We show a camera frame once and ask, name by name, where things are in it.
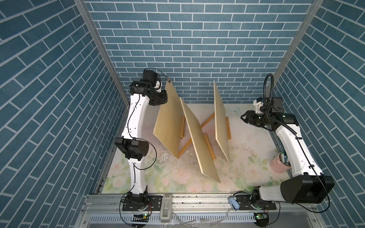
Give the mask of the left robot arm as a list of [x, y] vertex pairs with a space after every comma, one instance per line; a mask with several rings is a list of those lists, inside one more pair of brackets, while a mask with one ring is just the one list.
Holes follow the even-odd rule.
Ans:
[[144, 211], [149, 206], [148, 190], [143, 167], [144, 159], [151, 145], [142, 138], [142, 126], [148, 105], [156, 106], [167, 102], [167, 93], [161, 89], [161, 81], [134, 81], [130, 85], [130, 109], [125, 127], [115, 145], [125, 155], [131, 174], [131, 187], [125, 202], [135, 211]]

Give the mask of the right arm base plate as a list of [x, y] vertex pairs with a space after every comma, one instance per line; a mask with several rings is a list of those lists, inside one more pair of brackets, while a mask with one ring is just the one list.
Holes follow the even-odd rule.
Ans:
[[276, 210], [277, 206], [273, 201], [265, 201], [265, 200], [256, 200], [255, 202], [252, 202], [251, 196], [249, 195], [236, 195], [235, 196], [236, 201], [239, 203], [240, 211], [249, 211], [249, 210]]

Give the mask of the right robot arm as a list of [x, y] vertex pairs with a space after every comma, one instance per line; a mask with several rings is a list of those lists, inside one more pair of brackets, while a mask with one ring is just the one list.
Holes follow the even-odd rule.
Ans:
[[335, 185], [311, 155], [293, 114], [258, 114], [247, 111], [241, 117], [247, 124], [274, 132], [288, 157], [292, 177], [279, 186], [256, 186], [251, 201], [280, 201], [292, 204], [320, 204], [329, 198]]

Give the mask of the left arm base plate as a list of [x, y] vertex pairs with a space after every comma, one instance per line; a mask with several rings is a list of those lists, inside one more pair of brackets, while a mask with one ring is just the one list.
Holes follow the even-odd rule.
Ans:
[[161, 195], [128, 195], [122, 203], [122, 211], [160, 211], [162, 198]]

